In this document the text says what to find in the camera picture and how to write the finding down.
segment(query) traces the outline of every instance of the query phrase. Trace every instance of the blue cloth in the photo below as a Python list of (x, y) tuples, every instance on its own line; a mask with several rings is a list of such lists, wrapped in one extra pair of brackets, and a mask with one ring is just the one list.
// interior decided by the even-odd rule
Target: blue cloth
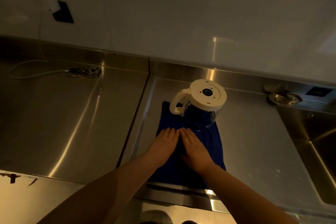
[[(161, 118), (156, 135), (166, 128), (190, 128), (180, 115), (172, 114), (169, 111), (169, 102), (162, 103)], [(219, 136), (216, 122), (211, 126), (202, 130), (194, 130), (190, 128), (199, 140), (208, 150), (212, 160), (221, 168), (226, 170), (223, 160), (223, 148), (221, 138)], [(200, 175), (190, 169), (188, 165), (180, 157), (186, 154), (181, 138), (177, 143), (176, 149), (167, 160), (167, 162), (159, 167), (155, 173), (148, 179), (151, 182), (161, 182), (175, 185), (182, 185), (195, 189), (207, 189), (208, 186)]]

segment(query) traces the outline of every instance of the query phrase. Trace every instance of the charging cable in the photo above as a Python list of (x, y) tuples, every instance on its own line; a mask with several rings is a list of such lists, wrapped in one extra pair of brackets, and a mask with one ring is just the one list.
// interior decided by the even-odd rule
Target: charging cable
[(49, 62), (49, 61), (46, 61), (46, 60), (28, 60), (28, 61), (23, 61), (23, 62), (15, 65), (15, 66), (13, 66), (13, 68), (9, 72), (9, 76), (11, 78), (13, 78), (13, 79), (27, 79), (27, 78), (39, 77), (39, 76), (43, 76), (43, 75), (47, 75), (47, 74), (60, 73), (60, 72), (69, 72), (69, 70), (57, 70), (57, 71), (50, 71), (50, 72), (40, 73), (40, 74), (34, 74), (34, 75), (30, 75), (30, 76), (25, 76), (25, 77), (15, 77), (15, 76), (12, 76), (13, 70), (15, 70), (19, 65), (24, 64), (24, 63), (28, 63), (28, 62), (35, 62), (35, 61)]

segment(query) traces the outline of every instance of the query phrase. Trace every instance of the metal backsplash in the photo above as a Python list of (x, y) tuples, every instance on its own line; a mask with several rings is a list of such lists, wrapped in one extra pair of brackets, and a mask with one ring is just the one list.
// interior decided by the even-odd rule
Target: metal backsplash
[(328, 89), (336, 88), (335, 85), (323, 82), (307, 82), (299, 78), (277, 79), (276, 76), (253, 75), (243, 71), (233, 72), (218, 69), (174, 64), (165, 61), (150, 59), (145, 56), (116, 53), (106, 50), (95, 50), (71, 45), (55, 44), (32, 39), (0, 37), (2, 52), (34, 56), (39, 59), (58, 59), (79, 62), (91, 65), (101, 65), (112, 68), (150, 72), (160, 78), (192, 82), (196, 79), (206, 78), (213, 80), (224, 88), (244, 90), (260, 94), (294, 92), (303, 100), (330, 104), (336, 100), (336, 90), (325, 97), (306, 95), (314, 86)]

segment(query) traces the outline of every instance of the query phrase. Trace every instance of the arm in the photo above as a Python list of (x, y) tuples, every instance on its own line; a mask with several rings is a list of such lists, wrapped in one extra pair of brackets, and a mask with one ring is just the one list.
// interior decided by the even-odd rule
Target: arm
[(38, 224), (114, 223), (142, 184), (173, 153), (179, 130), (167, 128), (141, 156), (86, 185)]
[(187, 156), (181, 156), (191, 169), (203, 177), (231, 213), (237, 224), (297, 224), (282, 209), (217, 166), (190, 129), (181, 129)]

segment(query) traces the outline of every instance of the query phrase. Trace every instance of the stainless steel sink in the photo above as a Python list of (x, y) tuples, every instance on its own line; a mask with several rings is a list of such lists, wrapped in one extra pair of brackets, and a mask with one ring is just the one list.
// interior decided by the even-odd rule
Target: stainless steel sink
[(336, 114), (277, 110), (321, 199), (336, 205)]

